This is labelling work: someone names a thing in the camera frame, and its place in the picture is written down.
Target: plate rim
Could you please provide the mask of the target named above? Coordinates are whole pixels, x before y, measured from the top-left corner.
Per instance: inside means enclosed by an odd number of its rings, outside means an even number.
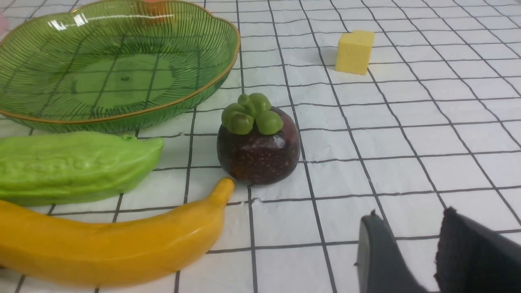
[[[203,87],[199,88],[198,90],[190,93],[187,96],[184,96],[184,97],[182,97],[180,99],[177,99],[177,100],[175,100],[173,102],[166,103],[166,104],[159,105],[159,106],[155,106],[155,107],[152,107],[152,108],[147,108],[147,109],[144,109],[144,110],[139,110],[139,111],[125,113],[125,114],[119,114],[119,115],[110,116],[110,117],[84,119],[84,120],[74,120],[74,121],[70,121],[70,120],[53,120],[53,119],[44,119],[44,118],[30,117],[30,116],[25,116],[25,115],[11,113],[11,112],[5,111],[5,110],[0,108],[0,114],[1,115],[5,116],[6,118],[15,118],[15,119],[20,119],[20,120],[25,120],[25,121],[36,122],[36,123],[60,124],[60,125],[77,125],[77,124],[100,123],[100,122],[108,122],[108,121],[111,121],[111,120],[118,120],[118,119],[122,119],[122,118],[128,118],[128,117],[132,117],[132,116],[138,116],[138,115],[141,115],[141,114],[145,114],[145,113],[149,113],[149,112],[165,109],[165,108],[168,108],[170,106],[173,106],[173,105],[176,105],[176,104],[180,104],[180,103],[185,102],[186,100],[196,96],[197,94],[207,90],[209,87],[211,87],[212,85],[217,83],[221,78],[223,78],[226,74],[228,74],[232,70],[233,66],[235,65],[235,63],[237,61],[239,50],[240,50],[240,47],[241,47],[241,34],[240,34],[239,29],[237,28],[237,26],[235,26],[233,24],[233,22],[231,22],[231,21],[229,21],[227,19],[224,19],[224,18],[221,18],[221,17],[216,17],[209,10],[207,10],[206,8],[204,8],[204,7],[200,6],[200,5],[197,5],[196,3],[183,1],[183,0],[165,0],[165,1],[157,1],[157,2],[148,2],[146,0],[99,0],[99,1],[95,1],[95,2],[92,2],[92,3],[86,4],[86,5],[83,5],[83,6],[77,8],[77,9],[71,11],[71,12],[52,13],[52,14],[42,15],[42,16],[30,19],[30,20],[24,22],[23,24],[15,27],[10,32],[8,32],[4,36],[4,38],[0,41],[0,47],[2,47],[6,43],[6,40],[8,40],[8,38],[11,35],[13,35],[15,33],[15,31],[17,31],[19,28],[21,28],[22,26],[25,26],[26,24],[28,24],[30,22],[37,21],[37,20],[39,20],[39,19],[41,19],[43,17],[48,17],[48,16],[73,15],[73,14],[81,11],[82,9],[84,9],[86,7],[99,5],[100,3],[104,3],[104,2],[140,2],[140,3],[144,3],[145,5],[150,5],[150,6],[161,4],[161,3],[177,2],[177,3],[184,3],[184,4],[195,6],[196,8],[201,9],[202,11],[206,12],[213,19],[224,21],[225,23],[227,23],[229,26],[231,26],[233,28],[233,30],[235,31],[235,34],[237,36],[237,41],[235,43],[235,48],[234,48],[234,52],[233,52],[233,59],[231,60],[230,64],[216,78],[212,79],[210,82],[208,82],[206,85],[204,85]]]

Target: mangosteen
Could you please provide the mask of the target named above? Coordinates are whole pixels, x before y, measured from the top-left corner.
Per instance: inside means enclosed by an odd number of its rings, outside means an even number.
[[[222,112],[217,135],[221,167],[248,186],[279,182],[296,168],[300,136],[291,117],[261,93],[241,94]]]

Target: gold rim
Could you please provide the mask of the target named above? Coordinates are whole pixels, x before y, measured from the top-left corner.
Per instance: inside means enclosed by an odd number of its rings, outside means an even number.
[[[140,110],[140,111],[136,111],[136,112],[132,112],[132,113],[126,113],[126,114],[120,114],[120,115],[117,115],[117,116],[112,116],[112,117],[105,117],[105,118],[96,118],[96,119],[87,119],[87,120],[78,120],[78,121],[62,121],[62,120],[48,120],[48,119],[41,119],[41,118],[35,118],[35,117],[29,117],[29,116],[24,116],[24,115],[19,115],[19,114],[14,114],[14,113],[10,113],[10,112],[6,112],[2,109],[0,109],[0,114],[6,116],[6,117],[11,117],[11,118],[16,118],[16,119],[21,119],[21,120],[26,120],[26,121],[31,121],[31,122],[39,122],[39,123],[47,123],[47,124],[86,124],[86,123],[94,123],[94,122],[104,122],[104,121],[110,121],[110,120],[116,120],[116,119],[120,119],[120,118],[125,118],[125,117],[131,117],[131,116],[136,116],[136,115],[140,115],[140,114],[144,114],[144,113],[148,113],[148,112],[152,112],[152,111],[156,111],[156,110],[160,110],[160,109],[163,109],[163,108],[167,108],[167,107],[170,107],[170,106],[173,106],[173,105],[176,105],[176,104],[179,104],[179,103],[182,103],[188,99],[190,99],[191,97],[201,93],[202,91],[206,90],[207,88],[209,88],[210,86],[212,86],[213,84],[215,84],[219,79],[221,79],[223,76],[225,76],[226,74],[228,74],[233,65],[235,65],[235,62],[237,61],[237,56],[238,56],[238,53],[239,53],[239,49],[240,49],[240,46],[241,46],[241,34],[239,32],[239,30],[237,29],[237,27],[229,20],[227,19],[224,19],[224,18],[220,18],[220,17],[215,17],[210,11],[208,11],[206,8],[204,7],[201,7],[195,3],[191,3],[191,2],[187,2],[187,1],[182,1],[182,0],[170,0],[170,1],[159,1],[159,2],[147,2],[146,0],[132,0],[132,1],[128,1],[128,0],[100,0],[100,1],[96,1],[96,2],[93,2],[93,3],[90,3],[90,4],[86,4],[78,9],[75,9],[71,12],[65,12],[65,13],[53,13],[53,14],[48,14],[48,15],[44,15],[44,16],[40,16],[40,17],[37,17],[37,18],[34,18],[34,19],[30,19],[28,21],[26,21],[25,23],[15,27],[12,31],[10,31],[9,33],[7,33],[7,35],[4,37],[3,40],[0,41],[0,46],[3,46],[5,41],[16,31],[18,30],[20,27],[24,26],[26,23],[29,23],[29,22],[32,22],[32,21],[36,21],[42,17],[48,17],[48,16],[58,16],[58,15],[67,15],[67,14],[74,14],[82,9],[84,9],[85,7],[89,7],[89,6],[92,6],[92,5],[97,5],[98,3],[101,3],[101,2],[142,2],[142,3],[146,3],[146,5],[156,5],[158,3],[170,3],[170,2],[178,2],[178,3],[185,3],[185,4],[189,4],[189,5],[192,5],[192,6],[195,6],[199,9],[201,9],[202,11],[208,13],[212,18],[214,19],[218,19],[218,20],[221,20],[221,21],[224,21],[226,22],[227,24],[229,24],[233,30],[235,31],[235,34],[237,35],[237,43],[235,44],[235,50],[233,52],[233,60],[232,62],[230,62],[230,64],[228,65],[228,67],[226,67],[225,70],[222,71],[222,73],[217,76],[216,78],[214,78],[212,81],[210,81],[209,83],[207,83],[205,86],[203,86],[202,88],[194,91],[193,93],[191,93],[190,95],[187,95],[181,99],[178,99],[176,101],[173,101],[171,103],[167,103],[167,104],[163,104],[161,106],[155,106],[155,107],[152,107],[152,108],[148,108],[148,109],[145,109],[145,110]]]

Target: white tablecloth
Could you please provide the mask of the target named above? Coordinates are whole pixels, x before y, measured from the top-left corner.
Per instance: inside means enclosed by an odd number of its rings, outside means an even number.
[[[0,7],[12,28],[88,2],[0,0]],[[267,94],[295,118],[302,162],[273,186],[250,192],[238,186],[218,243],[179,274],[99,292],[358,292],[359,220],[373,209],[433,292],[445,207],[521,242],[521,6],[513,0],[198,4],[241,31],[239,60],[226,83],[195,115],[139,132],[165,137],[166,147],[158,170],[135,190],[56,206],[52,214],[128,221],[165,213],[185,194],[188,201],[205,196],[226,175],[214,147],[216,123],[242,88]],[[356,29],[376,32],[366,76],[334,71],[341,33]],[[0,120],[2,137],[37,133]],[[0,292],[95,289],[58,287],[3,269]]]

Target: green calyx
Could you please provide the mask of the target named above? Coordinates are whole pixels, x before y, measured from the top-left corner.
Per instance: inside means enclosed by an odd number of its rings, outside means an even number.
[[[263,135],[274,135],[284,123],[279,114],[271,111],[271,103],[261,93],[241,94],[237,103],[230,104],[222,111],[221,122],[226,129],[236,135],[246,135],[256,124]]]

